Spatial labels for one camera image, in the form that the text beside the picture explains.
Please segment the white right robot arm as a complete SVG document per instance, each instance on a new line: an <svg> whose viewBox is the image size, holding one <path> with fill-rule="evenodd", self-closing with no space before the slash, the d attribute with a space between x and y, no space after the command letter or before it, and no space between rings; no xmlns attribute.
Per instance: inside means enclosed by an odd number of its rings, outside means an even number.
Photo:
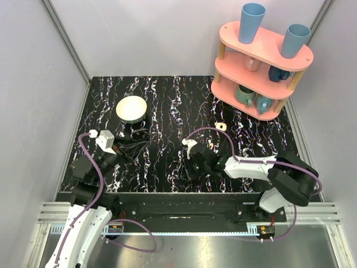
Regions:
<svg viewBox="0 0 357 268"><path fill-rule="evenodd" d="M255 218L266 221L281 207L293 204L308 206L314 193L318 173L290 152L270 157L238 157L217 155L207 146L184 139L187 178L211 175L215 179L252 178L271 183L272 189L262 191L252 208Z"/></svg>

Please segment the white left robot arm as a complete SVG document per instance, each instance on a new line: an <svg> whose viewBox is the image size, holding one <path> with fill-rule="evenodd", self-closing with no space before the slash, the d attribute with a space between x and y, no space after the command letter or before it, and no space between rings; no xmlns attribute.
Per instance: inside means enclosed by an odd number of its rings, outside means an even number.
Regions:
<svg viewBox="0 0 357 268"><path fill-rule="evenodd" d="M104 227L120 216L119 198L105 192L104 175L121 161L131 162L143 149L149 137L95 138L103 154L93 159L83 143L78 142L84 154L79 157L73 178L70 207L64 230L46 267L86 267L90 254Z"/></svg>

